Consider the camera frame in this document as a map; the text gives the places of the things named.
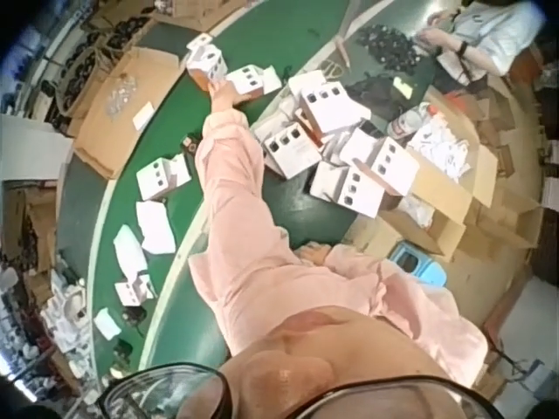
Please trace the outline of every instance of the hand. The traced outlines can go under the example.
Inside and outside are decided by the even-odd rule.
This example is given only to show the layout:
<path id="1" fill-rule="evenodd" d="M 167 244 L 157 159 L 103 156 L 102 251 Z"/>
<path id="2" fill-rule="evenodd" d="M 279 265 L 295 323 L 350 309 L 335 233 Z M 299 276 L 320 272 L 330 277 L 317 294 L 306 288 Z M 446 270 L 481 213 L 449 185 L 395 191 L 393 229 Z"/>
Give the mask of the hand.
<path id="1" fill-rule="evenodd" d="M 433 46 L 449 48 L 451 36 L 438 28 L 427 28 L 418 33 L 418 38 Z"/>
<path id="2" fill-rule="evenodd" d="M 441 11 L 437 11 L 435 13 L 433 13 L 432 15 L 430 15 L 427 18 L 427 24 L 429 26 L 435 26 L 437 24 L 439 24 L 442 20 L 445 20 L 449 17 L 451 17 L 452 15 L 456 14 L 457 11 L 454 9 L 446 9 L 446 10 L 441 10 Z"/>
<path id="3" fill-rule="evenodd" d="M 316 266 L 323 266 L 332 248 L 327 244 L 309 242 L 297 250 L 299 258 L 312 262 Z"/>
<path id="4" fill-rule="evenodd" d="M 208 88 L 211 97 L 212 112 L 226 111 L 251 98 L 248 94 L 238 94 L 235 85 L 228 80 L 219 80 L 210 83 Z"/>

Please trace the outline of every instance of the bottle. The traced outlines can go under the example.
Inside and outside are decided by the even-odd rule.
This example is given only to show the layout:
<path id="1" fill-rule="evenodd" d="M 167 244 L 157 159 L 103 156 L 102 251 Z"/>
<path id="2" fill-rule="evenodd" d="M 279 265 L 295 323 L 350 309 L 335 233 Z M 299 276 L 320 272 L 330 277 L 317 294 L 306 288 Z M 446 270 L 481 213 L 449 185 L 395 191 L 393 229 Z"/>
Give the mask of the bottle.
<path id="1" fill-rule="evenodd" d="M 386 134 L 393 140 L 411 135 L 418 131 L 433 113 L 432 106 L 427 102 L 422 102 L 388 124 Z"/>

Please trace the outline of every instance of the blue stool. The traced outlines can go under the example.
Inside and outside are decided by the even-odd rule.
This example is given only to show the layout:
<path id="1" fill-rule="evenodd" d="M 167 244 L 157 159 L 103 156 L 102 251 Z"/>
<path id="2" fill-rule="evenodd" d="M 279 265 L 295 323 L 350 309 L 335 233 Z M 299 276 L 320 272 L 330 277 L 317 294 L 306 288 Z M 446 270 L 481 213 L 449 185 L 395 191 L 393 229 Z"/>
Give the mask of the blue stool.
<path id="1" fill-rule="evenodd" d="M 389 260 L 427 285 L 445 286 L 446 272 L 443 267 L 408 242 L 400 242 Z"/>

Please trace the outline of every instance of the white shirt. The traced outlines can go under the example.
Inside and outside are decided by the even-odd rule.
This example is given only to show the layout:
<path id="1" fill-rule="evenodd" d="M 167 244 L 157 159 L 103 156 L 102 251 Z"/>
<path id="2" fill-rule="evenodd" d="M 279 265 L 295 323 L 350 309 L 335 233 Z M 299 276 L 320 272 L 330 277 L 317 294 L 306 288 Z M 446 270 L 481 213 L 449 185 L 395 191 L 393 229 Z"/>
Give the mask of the white shirt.
<path id="1" fill-rule="evenodd" d="M 505 75 L 516 56 L 532 44 L 544 23 L 545 15 L 530 1 L 504 7 L 473 2 L 454 21 L 453 35 L 489 55 L 500 74 Z M 452 59 L 452 55 L 455 54 L 441 54 L 439 62 L 455 79 L 463 82 L 461 65 L 456 66 L 458 59 Z M 473 79 L 480 79 L 487 73 L 472 65 L 468 67 Z"/>

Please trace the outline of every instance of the pink jacket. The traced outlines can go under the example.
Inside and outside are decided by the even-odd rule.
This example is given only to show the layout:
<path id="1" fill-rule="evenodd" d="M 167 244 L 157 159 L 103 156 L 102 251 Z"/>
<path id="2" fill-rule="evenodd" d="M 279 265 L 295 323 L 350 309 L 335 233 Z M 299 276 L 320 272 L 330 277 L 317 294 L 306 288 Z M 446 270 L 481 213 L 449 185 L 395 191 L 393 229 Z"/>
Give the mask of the pink jacket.
<path id="1" fill-rule="evenodd" d="M 472 386 L 487 342 L 460 317 L 449 291 L 421 285 L 390 261 L 346 245 L 335 246 L 325 266 L 309 266 L 289 249 L 287 232 L 274 225 L 262 200 L 262 148 L 242 113 L 206 119 L 196 166 L 210 239 L 205 253 L 190 258 L 190 269 L 232 355 L 291 315 L 342 306 L 384 317 L 456 382 Z"/>

